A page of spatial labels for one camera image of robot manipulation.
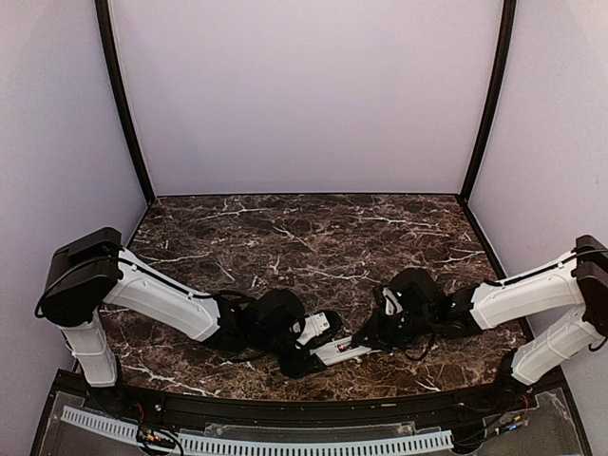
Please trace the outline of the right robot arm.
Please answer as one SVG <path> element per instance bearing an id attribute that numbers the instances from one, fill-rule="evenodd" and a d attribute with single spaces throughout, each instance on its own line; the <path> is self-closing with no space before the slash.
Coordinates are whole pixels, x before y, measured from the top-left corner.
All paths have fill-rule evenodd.
<path id="1" fill-rule="evenodd" d="M 607 341 L 607 248 L 594 237 L 552 262 L 502 280 L 485 280 L 447 294 L 422 268 L 407 268 L 373 291 L 376 307 L 353 342 L 374 350 L 407 349 L 432 334 L 458 339 L 519 318 L 565 308 L 566 313 L 534 340 L 508 354 L 502 376 L 484 402 L 504 412 L 531 386 L 583 349 Z"/>

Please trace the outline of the white remote control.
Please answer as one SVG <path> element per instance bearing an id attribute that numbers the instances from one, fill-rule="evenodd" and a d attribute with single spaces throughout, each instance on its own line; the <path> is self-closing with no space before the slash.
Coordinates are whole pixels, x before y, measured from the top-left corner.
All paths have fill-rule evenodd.
<path id="1" fill-rule="evenodd" d="M 334 340 L 312 350 L 312 354 L 316 355 L 326 366 L 329 367 L 374 352 L 373 350 L 365 347 L 353 347 L 351 342 L 351 336 Z M 337 350 L 337 346 L 340 345 L 345 346 L 347 350 L 339 352 Z"/>

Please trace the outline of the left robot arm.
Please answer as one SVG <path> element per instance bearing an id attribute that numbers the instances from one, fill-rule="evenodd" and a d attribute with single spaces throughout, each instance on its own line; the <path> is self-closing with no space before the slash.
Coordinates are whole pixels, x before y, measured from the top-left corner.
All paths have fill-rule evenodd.
<path id="1" fill-rule="evenodd" d="M 122 246 L 116 229 L 99 229 L 54 253 L 34 314 L 62 331 L 87 383 L 114 414 L 133 408 L 134 394 L 119 381 L 119 366 L 98 315 L 103 303 L 143 314 L 213 350 L 270 353 L 291 378 L 324 370 L 314 350 L 341 328 L 337 313 L 308 314 L 286 289 L 272 289 L 260 298 L 195 291 L 141 262 Z"/>

